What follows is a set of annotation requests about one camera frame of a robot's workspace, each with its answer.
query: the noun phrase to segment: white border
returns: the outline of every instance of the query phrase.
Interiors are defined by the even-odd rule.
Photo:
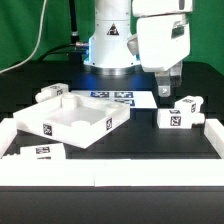
[[[224,160],[0,161],[0,186],[224,186]]]

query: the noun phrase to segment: black table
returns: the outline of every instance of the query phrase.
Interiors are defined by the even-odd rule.
[[[35,103],[41,88],[62,82],[70,90],[152,91],[159,108],[185,96],[202,96],[206,118],[224,120],[224,76],[203,63],[185,63],[181,87],[160,98],[154,75],[103,77],[62,62],[30,63],[0,76],[0,120]],[[132,109],[131,119],[86,150],[66,145],[69,159],[219,159],[203,134],[162,130],[156,110]],[[19,131],[7,153],[21,146],[54,143]],[[1,187],[0,223],[222,223],[224,188],[205,187]]]

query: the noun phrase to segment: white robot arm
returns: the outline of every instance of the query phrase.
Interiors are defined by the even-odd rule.
[[[133,0],[137,34],[128,38],[132,54],[139,54],[145,72],[155,72],[160,96],[169,96],[170,78],[181,79],[182,60],[190,53],[186,13],[192,0]]]
[[[130,32],[131,2],[137,34]],[[123,74],[155,72],[160,96],[170,95],[170,76],[181,75],[190,52],[186,13],[193,0],[95,0],[95,33],[89,40],[87,70]]]

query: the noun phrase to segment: small white box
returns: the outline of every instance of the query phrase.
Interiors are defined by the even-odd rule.
[[[87,148],[130,118],[130,106],[65,93],[13,114],[17,129]]]
[[[200,96],[187,96],[175,102],[174,108],[186,113],[199,113],[204,100]]]
[[[66,159],[65,148],[62,143],[37,145],[20,148],[21,159],[49,159],[63,160]]]
[[[191,129],[192,124],[203,124],[204,114],[188,114],[178,109],[159,109],[157,124],[159,128]]]
[[[0,123],[0,158],[2,158],[16,135],[17,129],[15,120],[12,118],[5,118]]]

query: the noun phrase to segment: white block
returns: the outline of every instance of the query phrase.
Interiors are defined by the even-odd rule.
[[[204,100],[200,96],[187,96],[178,100],[174,104],[175,109],[185,111],[186,113],[199,113]]]
[[[0,123],[0,158],[2,158],[16,135],[17,129],[15,120],[5,118]]]
[[[74,108],[62,103],[65,94],[14,113],[17,129],[87,148],[130,118],[127,104],[70,93]]]
[[[224,159],[224,127],[217,119],[206,119],[205,136],[215,148],[219,156]]]
[[[193,0],[133,0],[136,17],[193,11]]]
[[[203,124],[204,121],[202,113],[188,114],[177,109],[159,109],[157,115],[159,128],[190,129],[192,124]]]
[[[40,103],[67,92],[68,92],[67,84],[57,83],[57,84],[42,88],[41,92],[35,96],[35,99],[38,103]]]
[[[65,148],[62,143],[37,145],[20,148],[21,159],[49,159],[63,160],[66,159]]]

